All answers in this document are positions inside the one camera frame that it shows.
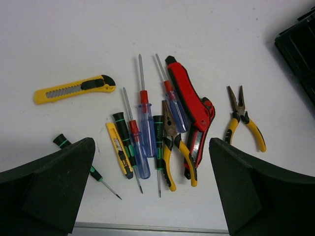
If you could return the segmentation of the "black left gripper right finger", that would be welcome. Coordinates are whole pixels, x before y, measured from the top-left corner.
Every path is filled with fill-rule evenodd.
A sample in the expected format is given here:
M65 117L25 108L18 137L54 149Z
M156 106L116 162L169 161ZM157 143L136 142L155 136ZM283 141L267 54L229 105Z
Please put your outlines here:
M209 154L231 236L313 236L315 178L249 155L219 138Z

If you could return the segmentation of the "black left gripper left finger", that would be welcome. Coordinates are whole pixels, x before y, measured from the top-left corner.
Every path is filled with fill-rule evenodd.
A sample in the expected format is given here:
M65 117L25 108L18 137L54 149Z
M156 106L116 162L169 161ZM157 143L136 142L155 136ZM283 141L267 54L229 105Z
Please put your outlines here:
M0 174L2 236L72 233L95 155L93 138Z

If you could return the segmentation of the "yellow needle-nose pliers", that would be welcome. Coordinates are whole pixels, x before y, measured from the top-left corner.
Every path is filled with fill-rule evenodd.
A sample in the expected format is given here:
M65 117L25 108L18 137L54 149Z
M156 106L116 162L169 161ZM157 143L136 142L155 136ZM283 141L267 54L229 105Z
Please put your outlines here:
M227 87L227 91L232 108L232 114L231 121L225 133L224 141L230 145L232 144L233 135L239 123L242 122L253 134L258 150L260 152L265 152L267 148L263 135L258 126L250 119L248 111L246 110L243 86L239 86L238 99L236 99L236 96L230 86Z

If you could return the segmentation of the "red black utility knife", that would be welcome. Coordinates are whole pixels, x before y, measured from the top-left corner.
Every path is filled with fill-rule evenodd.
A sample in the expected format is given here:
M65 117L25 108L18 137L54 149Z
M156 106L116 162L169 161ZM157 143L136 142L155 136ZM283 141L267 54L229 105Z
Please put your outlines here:
M190 122L198 131L206 131L210 126L210 112L196 93L187 70L177 62L174 56L168 56L165 62L171 81Z

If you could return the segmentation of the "yellow combination pliers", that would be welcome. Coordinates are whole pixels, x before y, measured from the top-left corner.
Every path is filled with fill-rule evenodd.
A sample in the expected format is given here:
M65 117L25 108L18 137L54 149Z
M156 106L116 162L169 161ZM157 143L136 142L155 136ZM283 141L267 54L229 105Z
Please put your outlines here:
M170 158L172 149L174 146L180 151L180 153L184 156L190 172L190 183L192 187L197 186L197 170L195 167L195 162L191 156L191 152L189 151L186 144L182 141L181 134L177 133L177 128L175 124L175 120L170 111L169 105L166 100L162 101L162 113L163 113L163 174L166 180L166 183L170 189L170 191L176 191L176 185L171 175L170 168Z

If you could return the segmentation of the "large yellow utility knife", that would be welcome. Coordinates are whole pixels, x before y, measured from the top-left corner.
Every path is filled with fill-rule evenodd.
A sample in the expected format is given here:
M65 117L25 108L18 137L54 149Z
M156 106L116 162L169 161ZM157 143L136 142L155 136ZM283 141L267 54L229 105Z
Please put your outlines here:
M36 105L41 105L92 92L111 93L115 89L116 83L110 76L98 75L72 83L37 90L34 93L33 100Z

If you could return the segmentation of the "blue red screwdriver large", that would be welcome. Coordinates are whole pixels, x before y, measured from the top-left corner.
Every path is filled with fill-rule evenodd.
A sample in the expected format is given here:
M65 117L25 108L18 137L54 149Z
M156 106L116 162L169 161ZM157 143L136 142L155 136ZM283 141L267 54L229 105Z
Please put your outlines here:
M154 130L154 121L151 111L151 103L148 100L148 92L145 89L143 62L141 54L138 55L139 72L140 72L140 105L141 130L143 134L144 148L148 157L155 157L157 152L156 137Z

